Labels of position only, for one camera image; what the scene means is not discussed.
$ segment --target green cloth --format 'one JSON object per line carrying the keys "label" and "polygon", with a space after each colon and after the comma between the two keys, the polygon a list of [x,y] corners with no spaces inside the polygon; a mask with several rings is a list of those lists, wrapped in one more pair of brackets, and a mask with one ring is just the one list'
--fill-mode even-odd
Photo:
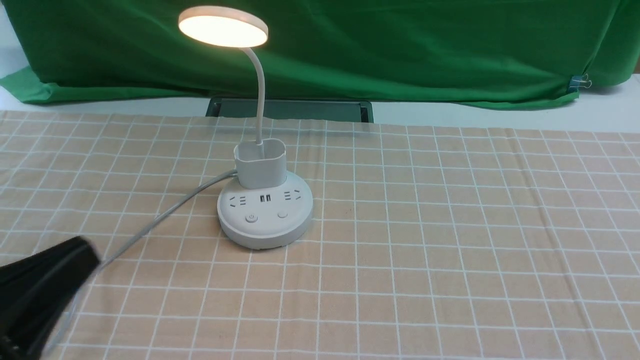
{"label": "green cloth", "polygon": [[28,103],[255,97],[241,51],[178,30],[200,4],[269,25],[269,98],[545,108],[578,96],[572,76],[624,82],[640,55],[637,0],[3,1],[31,68],[0,85]]}

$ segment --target tablecloth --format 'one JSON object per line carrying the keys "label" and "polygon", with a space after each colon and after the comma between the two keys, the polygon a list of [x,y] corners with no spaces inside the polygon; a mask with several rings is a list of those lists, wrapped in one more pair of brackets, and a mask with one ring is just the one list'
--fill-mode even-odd
{"label": "tablecloth", "polygon": [[[111,254],[253,119],[0,112],[0,264]],[[90,285],[54,359],[637,359],[640,135],[266,120],[314,194],[234,245],[217,184]]]}

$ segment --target lamp head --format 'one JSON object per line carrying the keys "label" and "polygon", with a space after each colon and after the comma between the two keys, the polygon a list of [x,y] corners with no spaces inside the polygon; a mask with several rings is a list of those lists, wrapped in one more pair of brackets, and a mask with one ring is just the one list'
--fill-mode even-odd
{"label": "lamp head", "polygon": [[184,10],[178,27],[188,37],[225,47],[254,47],[269,37],[269,28],[258,17],[223,6],[195,6]]}

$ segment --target desk lamp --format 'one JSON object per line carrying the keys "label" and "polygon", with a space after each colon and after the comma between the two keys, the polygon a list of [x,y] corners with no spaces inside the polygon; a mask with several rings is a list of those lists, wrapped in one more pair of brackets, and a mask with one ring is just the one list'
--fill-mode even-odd
{"label": "desk lamp", "polygon": [[264,72],[251,47],[267,41],[269,29],[256,16],[222,6],[184,10],[179,28],[200,42],[244,51],[258,75],[258,112],[254,142],[234,149],[237,177],[218,197],[218,218],[225,234],[250,249],[270,249],[297,240],[311,223],[313,196],[309,185],[287,171],[285,144],[262,139]]}

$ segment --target flexible gooseneck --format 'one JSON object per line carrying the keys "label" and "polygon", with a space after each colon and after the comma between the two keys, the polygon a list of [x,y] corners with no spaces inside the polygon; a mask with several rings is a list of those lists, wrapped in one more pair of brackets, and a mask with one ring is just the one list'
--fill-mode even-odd
{"label": "flexible gooseneck", "polygon": [[262,64],[256,56],[255,52],[251,50],[249,47],[242,48],[242,51],[249,56],[253,66],[255,67],[255,72],[258,75],[258,112],[256,114],[256,125],[255,125],[255,144],[260,147],[260,153],[262,154],[262,158],[264,159],[264,146],[262,144],[262,114],[264,113],[264,71],[262,70]]}

